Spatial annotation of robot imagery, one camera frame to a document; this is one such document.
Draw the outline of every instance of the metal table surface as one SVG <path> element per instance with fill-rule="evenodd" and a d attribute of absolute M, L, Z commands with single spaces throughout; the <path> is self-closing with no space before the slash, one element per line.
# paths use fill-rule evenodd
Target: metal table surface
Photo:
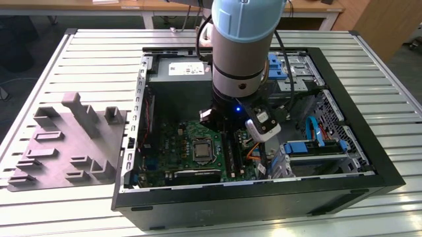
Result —
<path fill-rule="evenodd" d="M 349 32 L 310 31 L 282 31 L 281 36 L 286 46 L 322 49 L 403 175 L 403 187 L 334 215 L 151 233 L 110 210 L 114 185 L 11 193 L 7 179 L 35 131 L 36 108 L 54 106 L 63 111 L 63 93 L 78 91 L 83 103 L 95 110 L 108 105 L 131 110 L 143 47 L 194 46 L 195 42 L 194 31 L 79 30 L 64 35 L 0 146 L 0 236 L 422 235 L 421 105 L 361 37 Z"/>

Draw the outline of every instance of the gray holder part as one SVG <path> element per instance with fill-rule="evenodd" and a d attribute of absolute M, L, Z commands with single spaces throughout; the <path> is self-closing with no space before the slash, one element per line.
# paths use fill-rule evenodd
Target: gray holder part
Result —
<path fill-rule="evenodd" d="M 92 159 L 90 158 L 90 156 L 71 157 L 71 164 L 75 167 L 91 166 L 91 163 L 92 163 Z"/>
<path fill-rule="evenodd" d="M 118 107 L 107 107 L 104 118 L 107 120 L 108 125 L 123 124 L 123 117 Z"/>
<path fill-rule="evenodd" d="M 38 122 L 39 126 L 43 128 L 55 129 L 55 124 L 51 118 L 60 117 L 54 107 L 39 107 L 34 114 L 34 120 Z"/>
<path fill-rule="evenodd" d="M 60 131 L 42 132 L 42 133 L 38 133 L 35 135 L 34 139 L 38 142 L 63 140 L 64 139 L 64 134 Z"/>
<path fill-rule="evenodd" d="M 16 187 L 32 186 L 35 182 L 36 182 L 36 178 L 32 177 L 30 174 L 12 176 L 11 179 L 8 180 L 8 183 Z"/>
<path fill-rule="evenodd" d="M 79 93 L 78 92 L 66 93 L 63 96 L 62 105 L 70 108 L 79 125 L 83 127 L 91 139 L 98 138 L 100 135 L 100 132 L 95 126 L 95 121 L 92 120 L 92 117 L 87 113 L 87 109 L 80 104 Z"/>
<path fill-rule="evenodd" d="M 59 154 L 59 151 L 56 150 L 56 148 L 28 150 L 26 157 L 27 158 L 50 158 L 50 157 L 56 157 L 58 154 Z"/>
<path fill-rule="evenodd" d="M 90 175 L 84 170 L 70 172 L 64 177 L 71 183 L 78 183 L 90 180 Z"/>
<path fill-rule="evenodd" d="M 40 170 L 43 169 L 43 163 L 36 159 L 23 159 L 18 162 L 16 168 L 22 171 Z"/>
<path fill-rule="evenodd" d="M 115 178 L 115 169 L 111 166 L 110 162 L 106 160 L 103 167 L 100 164 L 94 160 L 91 165 L 91 174 L 99 180 L 104 179 L 114 179 Z"/>
<path fill-rule="evenodd" d="M 94 123 L 99 122 L 99 116 L 98 113 L 95 113 L 95 110 L 92 109 L 91 105 L 84 105 L 86 111 L 87 111 L 87 115 L 90 117 L 90 119 L 92 120 Z"/>

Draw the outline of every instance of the expansion slot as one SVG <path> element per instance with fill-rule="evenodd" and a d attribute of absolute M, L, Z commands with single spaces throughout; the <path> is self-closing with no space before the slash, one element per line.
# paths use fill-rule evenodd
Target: expansion slot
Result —
<path fill-rule="evenodd" d="M 230 141 L 227 139 L 227 133 L 222 133 L 222 146 L 223 146 L 223 153 L 225 153 L 225 161 L 226 161 L 226 174 L 227 177 L 234 178 L 234 159 L 233 159 L 233 150 L 229 146 Z"/>

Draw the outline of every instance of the black cable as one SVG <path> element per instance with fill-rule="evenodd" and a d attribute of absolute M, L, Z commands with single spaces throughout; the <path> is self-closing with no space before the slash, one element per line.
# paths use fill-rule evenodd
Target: black cable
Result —
<path fill-rule="evenodd" d="M 195 52 L 196 52 L 196 56 L 198 56 L 200 61 L 204 61 L 206 58 L 204 58 L 204 56 L 200 55 L 200 52 L 199 52 L 199 39 L 200 39 L 200 34 L 202 34 L 203 30 L 204 30 L 204 27 L 206 27 L 206 25 L 207 25 L 207 23 L 210 22 L 211 19 L 212 19 L 212 15 L 210 14 L 210 16 L 207 17 L 204 23 L 200 25 L 198 33 L 196 33 Z"/>
<path fill-rule="evenodd" d="M 294 14 L 295 14 L 295 8 L 293 6 L 293 3 L 291 3 L 291 0 L 287 0 L 289 3 L 290 3 L 290 13 L 291 13 L 291 17 L 294 17 Z"/>
<path fill-rule="evenodd" d="M 184 27 L 186 27 L 187 19 L 190 18 L 191 8 L 192 8 L 192 6 L 190 6 L 190 8 L 187 9 L 187 15 L 186 15 L 186 17 L 184 17 L 184 22 L 183 22 L 182 31 L 184 31 Z"/>
<path fill-rule="evenodd" d="M 203 11 L 203 8 L 200 7 L 196 13 L 196 18 L 195 18 L 195 23 L 194 23 L 194 28 L 196 27 L 196 23 L 198 23 L 198 18 L 199 18 L 199 13 Z"/>
<path fill-rule="evenodd" d="M 286 48 L 285 48 L 285 44 L 282 41 L 282 38 L 279 37 L 279 34 L 277 32 L 277 30 L 274 31 L 275 37 L 277 37 L 277 41 L 279 43 L 279 47 L 282 48 L 282 52 L 283 52 L 283 56 L 285 56 L 285 62 L 286 62 L 286 68 L 287 68 L 287 76 L 289 76 L 289 80 L 290 80 L 290 105 L 289 105 L 289 109 L 287 111 L 291 110 L 293 105 L 294 105 L 294 97 L 295 97 L 295 84 L 293 81 L 293 74 L 291 74 L 291 68 L 290 68 L 290 62 L 289 62 L 289 58 L 287 58 L 287 52 L 286 52 Z"/>

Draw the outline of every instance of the white label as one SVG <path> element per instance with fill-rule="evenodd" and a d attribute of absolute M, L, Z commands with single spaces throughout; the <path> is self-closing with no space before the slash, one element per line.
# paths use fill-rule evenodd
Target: white label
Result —
<path fill-rule="evenodd" d="M 342 9 L 327 9 L 327 11 L 342 11 Z"/>
<path fill-rule="evenodd" d="M 265 174 L 266 168 L 265 168 L 265 166 L 262 164 L 258 165 L 258 170 L 259 170 L 261 173 Z"/>
<path fill-rule="evenodd" d="M 123 6 L 122 9 L 140 9 L 138 6 Z"/>
<path fill-rule="evenodd" d="M 263 111 L 261 114 L 257 115 L 258 121 L 261 123 L 263 123 L 265 121 L 269 120 L 269 114 L 266 113 L 266 111 Z"/>
<path fill-rule="evenodd" d="M 168 65 L 168 75 L 204 75 L 204 64 L 202 62 L 171 63 Z"/>

